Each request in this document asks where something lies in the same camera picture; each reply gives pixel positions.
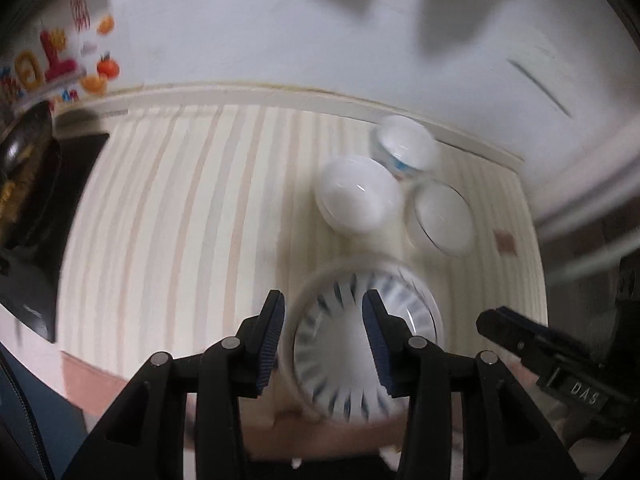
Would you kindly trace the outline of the blue striped plate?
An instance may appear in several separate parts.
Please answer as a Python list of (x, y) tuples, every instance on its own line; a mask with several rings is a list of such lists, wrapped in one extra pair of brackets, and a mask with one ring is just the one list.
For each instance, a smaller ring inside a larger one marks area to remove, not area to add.
[(361, 426), (407, 411), (408, 401), (392, 398), (378, 381), (362, 320), (362, 298), (370, 289), (411, 333), (445, 344), (434, 296), (405, 263), (379, 254), (332, 263), (306, 281), (286, 309), (279, 344), (279, 370), (309, 414)]

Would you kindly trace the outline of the white bowl dark rim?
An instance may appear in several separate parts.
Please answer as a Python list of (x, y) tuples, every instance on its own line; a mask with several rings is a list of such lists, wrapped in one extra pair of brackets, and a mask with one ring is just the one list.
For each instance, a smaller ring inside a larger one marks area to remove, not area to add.
[(405, 220), (410, 242), (428, 254), (462, 258), (474, 249), (471, 207), (460, 192), (442, 181), (428, 179), (411, 190)]

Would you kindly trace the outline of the plain white bowl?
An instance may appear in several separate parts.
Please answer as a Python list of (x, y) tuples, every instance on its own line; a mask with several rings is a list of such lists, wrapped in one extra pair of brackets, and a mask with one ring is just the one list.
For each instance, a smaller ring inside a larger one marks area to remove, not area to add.
[(385, 226), (400, 211), (404, 193), (379, 162), (348, 155), (327, 162), (314, 182), (314, 199), (334, 231), (360, 235)]

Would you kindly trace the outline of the white bowl blue pattern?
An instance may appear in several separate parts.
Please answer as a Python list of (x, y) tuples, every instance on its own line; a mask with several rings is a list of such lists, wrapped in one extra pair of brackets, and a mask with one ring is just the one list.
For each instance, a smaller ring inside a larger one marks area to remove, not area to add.
[(432, 174), (439, 164), (439, 146), (431, 131), (405, 116), (390, 115), (370, 132), (371, 157), (397, 180)]

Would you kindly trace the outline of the striped cat table mat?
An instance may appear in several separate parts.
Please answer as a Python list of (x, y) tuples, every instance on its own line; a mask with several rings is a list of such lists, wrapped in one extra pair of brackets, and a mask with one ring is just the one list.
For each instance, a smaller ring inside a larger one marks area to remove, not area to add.
[(270, 289), (294, 299), (317, 270), (352, 255), (401, 260), (433, 293), (447, 347), (486, 347), (475, 320), (509, 306), (548, 318), (544, 272), (518, 174), (448, 144), (435, 176), (468, 201), (473, 251), (427, 255), (393, 218), (344, 237), (321, 218), (314, 180), (369, 151), (366, 122), (286, 108), (147, 108), (65, 116), (67, 140), (107, 141), (76, 212), (58, 291), (63, 391), (101, 415), (157, 350), (200, 352), (256, 313)]

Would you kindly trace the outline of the black wok with food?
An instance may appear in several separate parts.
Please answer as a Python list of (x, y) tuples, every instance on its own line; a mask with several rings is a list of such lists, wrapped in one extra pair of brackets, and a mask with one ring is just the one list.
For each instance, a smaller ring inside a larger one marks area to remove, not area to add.
[(51, 105), (40, 101), (1, 135), (1, 248), (24, 243), (40, 221), (61, 166)]

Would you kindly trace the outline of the colourful wall sticker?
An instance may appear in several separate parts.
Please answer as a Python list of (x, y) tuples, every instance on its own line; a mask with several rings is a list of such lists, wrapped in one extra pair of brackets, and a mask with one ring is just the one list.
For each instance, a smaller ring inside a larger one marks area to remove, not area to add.
[(108, 0), (54, 0), (1, 51), (1, 99), (55, 108), (121, 87), (126, 34)]

